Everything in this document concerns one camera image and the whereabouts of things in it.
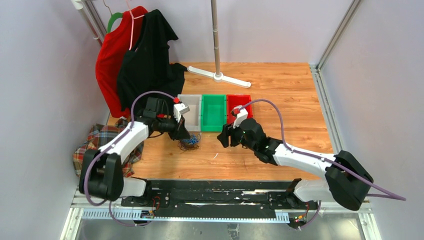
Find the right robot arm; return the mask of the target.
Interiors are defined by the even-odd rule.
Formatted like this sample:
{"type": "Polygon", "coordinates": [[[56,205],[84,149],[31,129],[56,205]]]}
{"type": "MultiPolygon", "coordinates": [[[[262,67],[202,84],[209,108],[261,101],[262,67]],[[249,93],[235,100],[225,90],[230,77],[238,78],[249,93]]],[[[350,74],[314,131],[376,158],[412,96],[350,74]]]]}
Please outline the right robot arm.
{"type": "Polygon", "coordinates": [[[320,180],[295,181],[294,189],[285,195],[286,203],[294,209],[317,200],[334,201],[357,211],[369,193],[369,183],[374,181],[350,152],[328,154],[294,147],[266,136],[253,118],[243,120],[237,127],[232,123],[223,125],[217,139],[224,148],[241,145],[253,151],[265,164],[292,167],[320,177],[320,180]]]}

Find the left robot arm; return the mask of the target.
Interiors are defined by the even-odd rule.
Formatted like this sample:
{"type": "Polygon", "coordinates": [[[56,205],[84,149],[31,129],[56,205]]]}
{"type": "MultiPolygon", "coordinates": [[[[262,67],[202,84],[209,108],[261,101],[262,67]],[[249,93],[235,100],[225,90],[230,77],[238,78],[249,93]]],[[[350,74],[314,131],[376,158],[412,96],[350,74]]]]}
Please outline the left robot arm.
{"type": "Polygon", "coordinates": [[[191,137],[185,127],[184,114],[190,111],[187,104],[177,97],[173,99],[173,114],[165,100],[149,97],[139,116],[132,116],[131,122],[110,142],[99,149],[86,150],[78,189],[93,206],[98,203],[93,197],[106,201],[133,197],[140,206],[149,206],[153,201],[151,182],[147,179],[125,177],[123,164],[136,147],[148,139],[153,132],[167,133],[171,140],[185,140],[191,137]]]}

